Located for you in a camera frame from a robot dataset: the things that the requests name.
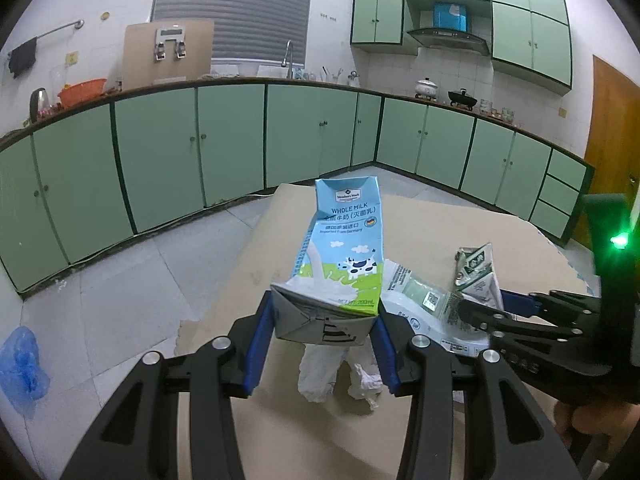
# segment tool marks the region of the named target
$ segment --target faucet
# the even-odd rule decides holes
[[[293,79],[293,43],[291,40],[287,41],[287,49],[284,51],[284,59],[282,60],[281,67],[287,65],[287,55],[289,56],[289,70],[287,70],[287,79]]]

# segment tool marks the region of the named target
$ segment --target window blind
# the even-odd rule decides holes
[[[282,61],[287,41],[304,63],[309,0],[154,0],[152,20],[211,18],[213,58]]]

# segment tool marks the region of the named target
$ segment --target electrical outlet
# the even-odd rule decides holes
[[[67,66],[75,65],[78,62],[78,51],[69,52],[65,56],[65,64]]]

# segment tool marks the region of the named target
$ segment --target floor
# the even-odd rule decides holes
[[[364,168],[381,192],[478,207],[415,180]],[[24,420],[0,394],[14,439],[46,479],[59,478],[79,439],[116,386],[149,349],[173,355],[180,320],[208,310],[270,198],[232,207],[156,235],[57,282],[24,302],[21,323],[36,335],[51,377],[35,416]],[[598,293],[591,253],[561,252]]]

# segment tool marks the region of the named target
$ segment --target cartoon cow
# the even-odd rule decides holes
[[[347,261],[338,264],[338,269],[346,270],[349,275],[349,280],[355,280],[358,276],[378,273],[378,266],[373,257],[360,262],[357,262],[353,258],[347,258]]]

